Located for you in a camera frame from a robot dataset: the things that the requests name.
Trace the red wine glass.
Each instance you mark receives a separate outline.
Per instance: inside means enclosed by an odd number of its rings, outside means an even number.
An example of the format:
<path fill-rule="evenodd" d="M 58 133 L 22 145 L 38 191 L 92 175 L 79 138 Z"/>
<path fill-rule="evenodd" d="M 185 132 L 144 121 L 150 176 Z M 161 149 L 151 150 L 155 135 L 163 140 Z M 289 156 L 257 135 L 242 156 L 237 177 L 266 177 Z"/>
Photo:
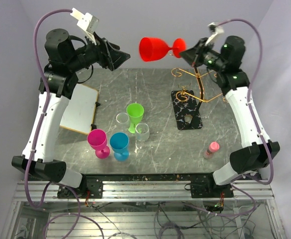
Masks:
<path fill-rule="evenodd" d="M 170 47 L 164 40 L 155 37 L 143 37 L 139 43 L 139 54 L 144 62 L 157 61 L 164 58 L 169 51 L 172 51 L 176 58 L 186 50 L 186 42 L 177 38 Z"/>

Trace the magenta wine glass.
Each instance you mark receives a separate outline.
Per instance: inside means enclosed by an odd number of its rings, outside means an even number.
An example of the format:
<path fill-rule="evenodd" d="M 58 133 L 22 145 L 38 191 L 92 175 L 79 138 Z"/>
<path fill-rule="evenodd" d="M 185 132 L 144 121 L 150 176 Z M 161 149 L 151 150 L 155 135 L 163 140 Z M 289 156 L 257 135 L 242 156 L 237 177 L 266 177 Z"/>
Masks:
<path fill-rule="evenodd" d="M 87 141 L 95 150 L 95 155 L 97 158 L 105 159 L 110 155 L 110 149 L 107 145 L 107 136 L 103 130 L 92 130 L 87 136 Z"/>

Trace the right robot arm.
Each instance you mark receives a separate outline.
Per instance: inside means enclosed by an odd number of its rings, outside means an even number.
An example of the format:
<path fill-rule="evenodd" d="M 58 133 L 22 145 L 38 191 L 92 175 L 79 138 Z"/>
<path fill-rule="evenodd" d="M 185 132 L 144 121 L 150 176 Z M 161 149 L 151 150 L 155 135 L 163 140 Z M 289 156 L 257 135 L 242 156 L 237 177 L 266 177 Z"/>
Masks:
<path fill-rule="evenodd" d="M 205 185 L 205 191 L 211 197 L 218 196 L 223 185 L 239 176 L 269 166 L 280 150 L 279 143 L 271 141 L 261 124 L 252 99 L 250 81 L 240 68 L 245 49 L 242 38 L 229 36 L 220 52 L 213 50 L 207 38 L 180 52 L 191 66 L 204 65 L 216 72 L 216 83 L 231 106 L 241 136 L 242 148 L 232 152 L 229 162 L 214 171 L 214 180 Z"/>

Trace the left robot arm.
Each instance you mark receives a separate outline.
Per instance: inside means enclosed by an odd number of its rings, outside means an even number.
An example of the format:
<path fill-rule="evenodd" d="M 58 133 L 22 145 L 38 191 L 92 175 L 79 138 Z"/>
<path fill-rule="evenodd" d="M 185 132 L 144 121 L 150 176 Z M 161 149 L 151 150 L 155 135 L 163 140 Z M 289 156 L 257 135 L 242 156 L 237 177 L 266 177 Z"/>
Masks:
<path fill-rule="evenodd" d="M 93 36 L 96 43 L 86 38 L 84 45 L 75 49 L 72 42 L 81 39 L 67 30 L 57 28 L 47 33 L 44 47 L 49 63 L 44 68 L 44 76 L 48 85 L 40 82 L 39 105 L 30 138 L 22 154 L 11 161 L 14 168 L 26 175 L 70 186 L 70 192 L 77 198 L 88 190 L 83 175 L 54 158 L 58 128 L 78 83 L 76 73 L 94 63 L 114 71 L 130 58 L 118 45 L 96 33 Z"/>

